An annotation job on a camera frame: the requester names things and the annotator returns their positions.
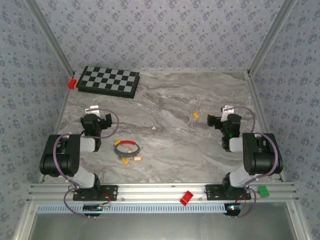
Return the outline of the grey metal panel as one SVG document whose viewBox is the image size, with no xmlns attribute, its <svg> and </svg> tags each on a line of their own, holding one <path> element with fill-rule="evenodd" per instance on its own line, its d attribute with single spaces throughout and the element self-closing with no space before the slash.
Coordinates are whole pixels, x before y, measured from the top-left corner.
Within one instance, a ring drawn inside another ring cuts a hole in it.
<svg viewBox="0 0 320 240">
<path fill-rule="evenodd" d="M 243 219 L 218 213 L 111 214 L 87 220 L 39 214 L 28 240 L 297 240 L 287 214 L 256 211 Z"/>
</svg>

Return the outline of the flat red block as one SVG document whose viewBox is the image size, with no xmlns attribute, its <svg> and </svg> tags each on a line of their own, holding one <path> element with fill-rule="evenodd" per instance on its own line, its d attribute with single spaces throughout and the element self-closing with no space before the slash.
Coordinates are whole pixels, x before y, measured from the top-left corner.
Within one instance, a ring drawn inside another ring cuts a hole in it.
<svg viewBox="0 0 320 240">
<path fill-rule="evenodd" d="M 180 199 L 180 203 L 183 206 L 186 206 L 189 203 L 189 201 L 193 198 L 193 196 L 194 195 L 189 190 L 186 191 L 183 197 Z"/>
</svg>

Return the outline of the green block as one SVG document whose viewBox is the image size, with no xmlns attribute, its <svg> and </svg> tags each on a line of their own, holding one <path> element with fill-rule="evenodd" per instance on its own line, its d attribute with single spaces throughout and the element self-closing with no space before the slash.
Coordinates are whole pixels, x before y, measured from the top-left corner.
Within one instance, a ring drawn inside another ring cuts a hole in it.
<svg viewBox="0 0 320 240">
<path fill-rule="evenodd" d="M 269 190 L 266 185 L 258 186 L 257 191 L 261 198 L 268 198 L 270 196 Z"/>
</svg>

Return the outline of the small circuit board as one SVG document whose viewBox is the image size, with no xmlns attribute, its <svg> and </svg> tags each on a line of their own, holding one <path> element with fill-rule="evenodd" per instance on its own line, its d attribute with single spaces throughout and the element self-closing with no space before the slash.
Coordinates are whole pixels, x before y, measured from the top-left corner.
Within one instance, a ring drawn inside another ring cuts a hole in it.
<svg viewBox="0 0 320 240">
<path fill-rule="evenodd" d="M 82 207 L 83 212 L 102 213 L 110 209 L 110 205 L 107 204 L 84 204 Z"/>
<path fill-rule="evenodd" d="M 233 213 L 233 212 L 240 212 L 244 206 L 240 203 L 226 203 L 224 207 L 227 213 Z"/>
</svg>

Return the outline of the black grey chessboard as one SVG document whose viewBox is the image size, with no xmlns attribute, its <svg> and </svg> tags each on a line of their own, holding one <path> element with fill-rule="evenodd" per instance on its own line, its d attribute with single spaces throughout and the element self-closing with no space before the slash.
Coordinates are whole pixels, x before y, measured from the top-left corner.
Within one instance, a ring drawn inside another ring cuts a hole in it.
<svg viewBox="0 0 320 240">
<path fill-rule="evenodd" d="M 75 87 L 84 93 L 133 99 L 139 80 L 136 71 L 86 66 Z"/>
</svg>

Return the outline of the aluminium frame post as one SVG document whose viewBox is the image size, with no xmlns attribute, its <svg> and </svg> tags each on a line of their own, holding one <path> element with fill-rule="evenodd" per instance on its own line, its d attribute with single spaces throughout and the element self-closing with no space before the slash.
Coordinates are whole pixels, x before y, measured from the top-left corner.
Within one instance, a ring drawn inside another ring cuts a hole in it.
<svg viewBox="0 0 320 240">
<path fill-rule="evenodd" d="M 289 201 L 286 203 L 289 217 L 297 240 L 310 240 L 307 222 L 298 202 Z"/>
<path fill-rule="evenodd" d="M 53 31 L 51 30 L 45 16 L 41 12 L 36 0 L 24 0 L 26 6 L 28 7 L 30 13 L 32 14 L 34 20 L 40 27 L 42 33 L 44 34 L 46 41 L 50 45 L 57 59 L 59 60 L 62 68 L 65 70 L 67 75 L 71 78 L 74 76 L 74 71 L 65 56 L 62 48 L 59 45 L 57 38 L 55 37 Z"/>
<path fill-rule="evenodd" d="M 28 240 L 31 235 L 32 226 L 37 214 L 38 204 L 28 202 L 20 215 L 18 225 L 16 227 L 13 240 Z"/>
<path fill-rule="evenodd" d="M 275 15 L 274 20 L 272 21 L 272 24 L 261 43 L 261 46 L 251 62 L 251 65 L 248 69 L 249 77 L 252 78 L 256 74 L 297 1 L 298 0 L 283 0 L 283 3 Z"/>
</svg>

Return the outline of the metal keyring with red handle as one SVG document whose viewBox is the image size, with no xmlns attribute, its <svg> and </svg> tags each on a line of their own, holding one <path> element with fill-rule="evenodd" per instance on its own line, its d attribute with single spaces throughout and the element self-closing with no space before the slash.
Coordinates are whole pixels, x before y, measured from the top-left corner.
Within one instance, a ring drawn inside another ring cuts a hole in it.
<svg viewBox="0 0 320 240">
<path fill-rule="evenodd" d="M 121 150 L 119 150 L 119 147 L 121 145 L 132 145 L 132 146 L 136 147 L 136 150 L 131 151 L 131 152 L 121 151 Z M 134 157 L 139 156 L 141 148 L 135 141 L 122 140 L 121 143 L 119 143 L 118 145 L 113 145 L 113 151 L 117 155 L 117 158 L 119 160 L 122 160 L 122 158 L 125 158 L 125 159 L 132 158 L 132 159 L 134 159 Z"/>
</svg>

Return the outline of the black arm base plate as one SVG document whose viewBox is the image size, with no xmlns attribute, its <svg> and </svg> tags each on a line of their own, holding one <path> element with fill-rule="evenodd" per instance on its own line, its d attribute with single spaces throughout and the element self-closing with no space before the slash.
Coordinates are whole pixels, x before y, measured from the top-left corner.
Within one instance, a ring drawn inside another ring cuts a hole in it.
<svg viewBox="0 0 320 240">
<path fill-rule="evenodd" d="M 204 189 L 208 201 L 233 201 L 233 200 L 251 200 L 251 194 L 244 188 L 223 186 L 222 184 L 207 184 Z"/>
<path fill-rule="evenodd" d="M 118 196 L 118 185 L 101 185 L 99 190 L 96 187 L 79 188 L 73 193 L 73 201 L 116 201 Z"/>
</svg>

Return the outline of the aluminium frame rail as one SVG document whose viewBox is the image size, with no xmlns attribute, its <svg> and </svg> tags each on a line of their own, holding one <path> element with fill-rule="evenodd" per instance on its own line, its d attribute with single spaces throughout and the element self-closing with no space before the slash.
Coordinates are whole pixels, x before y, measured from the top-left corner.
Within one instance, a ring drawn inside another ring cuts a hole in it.
<svg viewBox="0 0 320 240">
<path fill-rule="evenodd" d="M 258 89 L 255 85 L 255 82 L 250 77 L 250 74 L 248 71 L 244 72 L 245 79 L 247 81 L 248 90 L 252 98 L 252 104 L 254 106 L 256 118 L 258 121 L 258 125 L 260 129 L 263 131 L 263 133 L 271 133 L 271 129 L 268 123 L 268 120 L 265 115 L 265 111 L 263 108 L 263 104 L 261 102 Z"/>
<path fill-rule="evenodd" d="M 192 70 L 192 69 L 171 69 L 171 70 L 139 70 L 141 74 L 173 74 L 173 73 L 228 73 L 228 74 L 236 74 L 236 73 L 248 73 L 248 69 L 232 69 L 232 70 L 226 70 L 226 69 L 218 69 L 218 70 L 212 70 L 212 69 L 198 69 L 198 70 Z"/>
<path fill-rule="evenodd" d="M 69 77 L 70 80 L 75 77 L 75 73 L 76 73 L 75 71 L 72 72 L 72 75 Z M 59 110 L 58 119 L 57 119 L 57 122 L 54 126 L 53 134 L 57 134 L 59 132 L 60 125 L 61 125 L 62 118 L 63 118 L 63 114 L 64 114 L 65 107 L 66 107 L 66 102 L 68 100 L 69 92 L 70 92 L 70 89 L 67 87 L 65 95 L 63 97 L 61 108 Z M 40 173 L 38 183 L 42 184 L 42 183 L 44 183 L 44 181 L 45 181 L 45 176 L 42 173 Z"/>
</svg>

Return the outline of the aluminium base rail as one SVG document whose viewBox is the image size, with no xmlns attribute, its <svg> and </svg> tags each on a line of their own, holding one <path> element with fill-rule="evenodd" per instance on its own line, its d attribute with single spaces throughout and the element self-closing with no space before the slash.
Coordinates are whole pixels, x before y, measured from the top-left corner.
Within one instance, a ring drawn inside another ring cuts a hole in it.
<svg viewBox="0 0 320 240">
<path fill-rule="evenodd" d="M 206 202 L 206 183 L 119 183 L 117 203 L 178 203 L 186 191 L 193 194 L 191 203 Z M 26 197 L 38 203 L 61 203 L 68 190 L 67 183 L 32 184 Z M 258 186 L 266 186 L 270 196 L 262 198 Z M 292 182 L 261 182 L 249 185 L 256 191 L 260 203 L 280 203 L 298 201 L 296 187 Z"/>
</svg>

